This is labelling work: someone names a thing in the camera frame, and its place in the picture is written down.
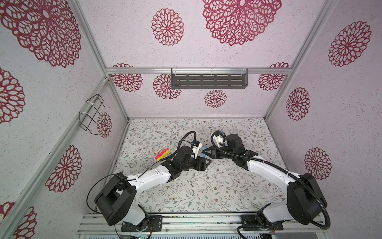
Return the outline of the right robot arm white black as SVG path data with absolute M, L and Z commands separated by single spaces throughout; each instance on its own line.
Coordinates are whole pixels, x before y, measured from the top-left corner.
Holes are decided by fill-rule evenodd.
M 241 238 L 242 230 L 271 230 L 275 232 L 283 223 L 296 221 L 302 225 L 312 224 L 327 230 L 331 220 L 326 199 L 316 181 L 309 173 L 298 174 L 283 169 L 262 158 L 258 153 L 247 150 L 237 134 L 225 135 L 217 130 L 211 135 L 212 146 L 203 153 L 211 159 L 229 158 L 238 167 L 258 174 L 282 189 L 286 201 L 267 204 L 237 228 Z

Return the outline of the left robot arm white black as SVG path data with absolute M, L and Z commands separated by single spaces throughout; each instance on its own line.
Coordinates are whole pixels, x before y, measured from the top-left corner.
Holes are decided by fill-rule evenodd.
M 153 231 L 148 213 L 142 206 L 133 203 L 134 198 L 148 189 L 177 179 L 182 172 L 205 171 L 211 160 L 198 155 L 201 148 L 197 133 L 192 130 L 181 138 L 174 153 L 154 163 L 143 173 L 129 176 L 110 174 L 110 180 L 94 199 L 106 223 L 109 226 L 126 223 L 137 231 Z

